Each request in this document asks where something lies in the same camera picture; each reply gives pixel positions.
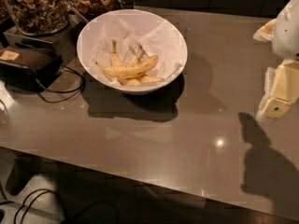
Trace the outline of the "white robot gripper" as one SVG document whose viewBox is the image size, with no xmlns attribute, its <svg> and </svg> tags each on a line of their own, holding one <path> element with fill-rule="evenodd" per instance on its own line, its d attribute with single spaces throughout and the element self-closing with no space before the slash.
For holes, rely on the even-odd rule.
<svg viewBox="0 0 299 224">
<path fill-rule="evenodd" d="M 299 0 L 290 0 L 273 19 L 253 35 L 257 41 L 272 40 L 272 50 L 284 60 L 277 68 L 268 67 L 264 96 L 256 119 L 280 119 L 299 99 Z"/>
</svg>

